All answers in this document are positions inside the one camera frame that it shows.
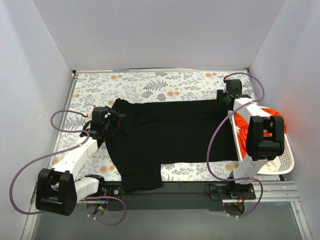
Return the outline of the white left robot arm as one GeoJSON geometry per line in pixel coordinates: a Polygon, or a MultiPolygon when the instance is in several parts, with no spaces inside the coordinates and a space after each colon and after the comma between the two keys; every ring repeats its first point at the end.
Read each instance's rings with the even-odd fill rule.
{"type": "Polygon", "coordinates": [[[108,106],[91,106],[83,116],[88,121],[77,131],[76,148],[68,150],[62,160],[38,174],[35,198],[38,210],[69,216],[79,201],[87,197],[101,200],[107,195],[103,176],[76,177],[106,138],[115,136],[126,116],[108,106]]]}

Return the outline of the black t shirt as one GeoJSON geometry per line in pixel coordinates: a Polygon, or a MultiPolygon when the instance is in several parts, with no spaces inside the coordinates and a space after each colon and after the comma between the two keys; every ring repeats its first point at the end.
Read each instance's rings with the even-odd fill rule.
{"type": "Polygon", "coordinates": [[[154,190],[163,185],[162,164],[235,161],[237,152],[227,112],[216,101],[130,103],[117,99],[119,130],[106,138],[108,154],[123,189],[154,190]]]}

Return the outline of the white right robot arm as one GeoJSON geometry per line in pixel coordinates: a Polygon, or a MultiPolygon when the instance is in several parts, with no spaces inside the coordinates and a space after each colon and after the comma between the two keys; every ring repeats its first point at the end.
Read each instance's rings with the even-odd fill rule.
{"type": "Polygon", "coordinates": [[[225,79],[224,90],[217,91],[218,108],[234,111],[247,123],[246,155],[238,168],[231,172],[223,193],[232,198],[255,199],[253,178],[269,161],[285,150],[285,124],[281,116],[262,110],[247,94],[242,93],[239,79],[225,79]]]}

